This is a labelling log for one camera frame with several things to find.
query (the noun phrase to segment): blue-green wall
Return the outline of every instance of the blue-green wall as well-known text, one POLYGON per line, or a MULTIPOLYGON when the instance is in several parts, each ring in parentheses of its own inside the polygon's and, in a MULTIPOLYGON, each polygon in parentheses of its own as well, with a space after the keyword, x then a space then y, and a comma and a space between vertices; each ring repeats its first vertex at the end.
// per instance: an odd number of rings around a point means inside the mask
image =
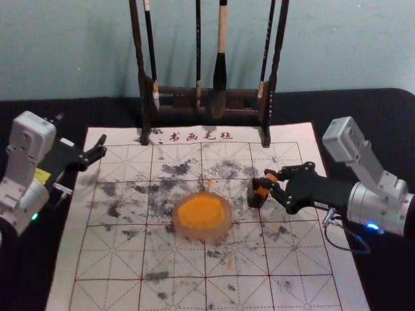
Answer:
MULTIPOLYGON (((269 0, 228 2, 228 86, 256 88, 269 0)), ((219 0, 202 0, 202 83, 209 87, 218 7, 219 0)), ((194 86, 195 2, 153 0, 151 9, 160 84, 194 86)), ((279 1, 271 46, 278 14, 279 1)), ((278 91, 362 87, 415 93, 415 1, 292 0, 278 91)), ((0 1, 0 99, 138 95, 127 0, 0 1)))

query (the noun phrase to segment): table surface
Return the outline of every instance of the table surface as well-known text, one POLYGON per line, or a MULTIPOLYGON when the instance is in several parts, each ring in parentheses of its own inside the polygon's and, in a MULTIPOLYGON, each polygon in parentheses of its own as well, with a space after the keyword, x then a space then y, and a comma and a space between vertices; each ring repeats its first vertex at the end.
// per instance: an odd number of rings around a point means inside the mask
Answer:
MULTIPOLYGON (((415 96, 400 89, 356 89, 278 93, 273 124, 312 121, 321 139, 330 121, 351 115, 385 169, 404 179, 415 191, 415 96)), ((29 100, 0 102, 0 150, 7 146, 14 117, 22 111, 52 117, 65 113, 58 131, 77 145, 84 144, 88 126, 140 127, 138 98, 82 98, 70 100, 29 100)), ((248 117, 225 117, 217 122, 207 117, 175 116, 160 118, 156 126, 252 125, 248 117)), ((332 178, 356 181, 343 164, 336 164, 320 145, 327 173, 332 178)), ((0 153, 0 176, 6 166, 6 153, 0 153)), ((75 174, 64 184, 75 184, 75 174)), ((18 241, 13 257, 0 266, 0 310, 43 310, 53 279, 54 265, 69 201, 58 209, 43 209, 18 241)), ((415 285, 415 243, 391 234, 366 232, 348 225, 372 247, 370 256, 356 256, 355 262, 371 310, 413 310, 415 285)))

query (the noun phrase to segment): calligraphy felt mat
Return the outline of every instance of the calligraphy felt mat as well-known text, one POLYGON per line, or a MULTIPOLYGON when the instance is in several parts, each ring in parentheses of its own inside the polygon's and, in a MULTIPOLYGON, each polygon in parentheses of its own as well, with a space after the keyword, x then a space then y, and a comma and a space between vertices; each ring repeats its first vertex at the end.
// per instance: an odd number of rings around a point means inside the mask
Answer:
POLYGON ((47 310, 368 310, 352 256, 322 236, 324 212, 246 204, 265 168, 314 161, 325 174, 311 124, 272 126, 270 148, 257 128, 153 129, 148 146, 134 128, 90 128, 85 149, 102 133, 108 152, 78 175, 47 310), (214 246, 171 225, 208 181, 234 220, 214 246))

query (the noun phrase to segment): black cable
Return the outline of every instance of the black cable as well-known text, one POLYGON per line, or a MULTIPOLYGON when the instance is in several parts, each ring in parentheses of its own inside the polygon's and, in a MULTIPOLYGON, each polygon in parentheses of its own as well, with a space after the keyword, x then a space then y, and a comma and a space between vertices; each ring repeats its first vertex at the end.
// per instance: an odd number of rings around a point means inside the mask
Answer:
POLYGON ((324 236, 327 240, 327 242, 329 242, 332 246, 334 246, 335 248, 341 249, 342 251, 350 251, 352 254, 360 254, 360 255, 369 255, 370 254, 370 246, 356 233, 350 231, 348 228, 343 227, 340 224, 336 224, 338 227, 342 228, 343 231, 348 234, 351 235, 355 240, 357 240, 365 249, 351 249, 351 248, 342 248, 341 246, 338 246, 336 244, 334 244, 332 241, 330 241, 328 235, 327 235, 327 226, 324 227, 324 236))

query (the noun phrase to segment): blue led light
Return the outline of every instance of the blue led light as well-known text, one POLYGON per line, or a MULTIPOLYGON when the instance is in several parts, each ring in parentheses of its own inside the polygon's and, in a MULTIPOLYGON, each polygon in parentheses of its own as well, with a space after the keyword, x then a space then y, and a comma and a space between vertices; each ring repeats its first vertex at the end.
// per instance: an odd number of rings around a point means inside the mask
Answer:
POLYGON ((369 228, 369 229, 374 229, 374 230, 380 230, 379 226, 378 226, 378 225, 376 225, 376 224, 374 224, 373 222, 368 222, 368 223, 366 224, 366 228, 369 228))

